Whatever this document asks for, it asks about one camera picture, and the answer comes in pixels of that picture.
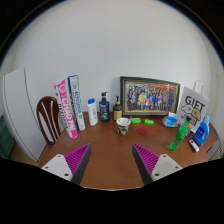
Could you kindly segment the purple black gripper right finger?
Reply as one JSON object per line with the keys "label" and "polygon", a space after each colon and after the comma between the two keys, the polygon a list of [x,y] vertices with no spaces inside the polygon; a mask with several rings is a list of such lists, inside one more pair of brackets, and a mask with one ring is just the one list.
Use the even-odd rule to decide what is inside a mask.
{"label": "purple black gripper right finger", "polygon": [[167,154],[158,155],[136,143],[132,145],[132,154],[145,185],[182,169]]}

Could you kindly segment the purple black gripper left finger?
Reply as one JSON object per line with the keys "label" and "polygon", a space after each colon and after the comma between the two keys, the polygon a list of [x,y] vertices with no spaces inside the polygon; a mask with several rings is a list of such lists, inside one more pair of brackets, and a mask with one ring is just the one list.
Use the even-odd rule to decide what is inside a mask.
{"label": "purple black gripper left finger", "polygon": [[91,144],[88,143],[66,155],[57,154],[42,169],[79,185],[91,153]]}

